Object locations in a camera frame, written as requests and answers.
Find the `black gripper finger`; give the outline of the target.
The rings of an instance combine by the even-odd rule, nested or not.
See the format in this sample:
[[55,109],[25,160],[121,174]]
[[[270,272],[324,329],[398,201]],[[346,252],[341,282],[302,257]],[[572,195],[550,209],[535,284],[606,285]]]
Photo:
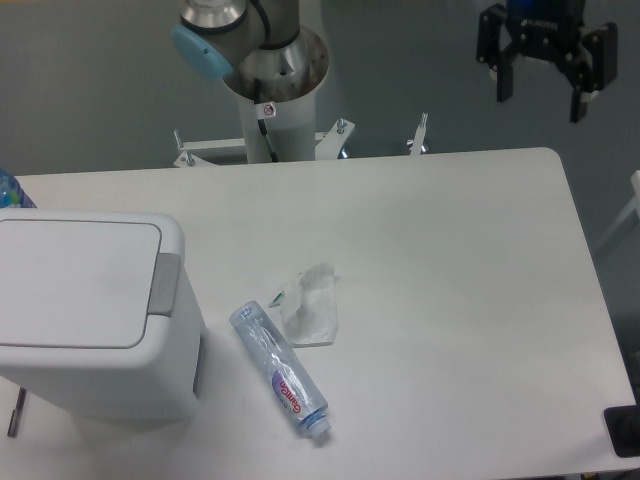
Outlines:
[[607,22],[586,31],[579,41],[579,56],[571,61],[573,86],[570,121],[578,123],[587,113],[587,104],[617,78],[618,26]]
[[494,4],[479,14],[476,43],[476,60],[486,64],[496,79],[496,98],[499,103],[506,102],[513,95],[513,66],[517,51],[512,42],[506,47],[500,46],[502,29],[506,25],[507,9]]

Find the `silver robot arm blue cap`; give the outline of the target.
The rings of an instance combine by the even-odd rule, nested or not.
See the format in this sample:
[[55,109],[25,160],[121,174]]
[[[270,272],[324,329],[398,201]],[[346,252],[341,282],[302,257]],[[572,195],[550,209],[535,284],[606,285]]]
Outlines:
[[[618,74],[618,27],[589,30],[583,1],[505,1],[480,12],[476,59],[496,78],[496,99],[513,94],[519,56],[551,63],[572,87],[570,120]],[[302,36],[296,1],[182,1],[171,30],[176,50],[200,75],[223,79],[258,51],[281,51]]]

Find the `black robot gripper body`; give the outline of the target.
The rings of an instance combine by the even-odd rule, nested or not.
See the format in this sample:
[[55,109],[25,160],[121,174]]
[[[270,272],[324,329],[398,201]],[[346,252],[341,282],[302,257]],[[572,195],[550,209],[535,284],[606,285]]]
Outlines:
[[581,45],[585,1],[507,1],[504,27],[510,43],[503,61],[518,57],[567,65],[588,66]]

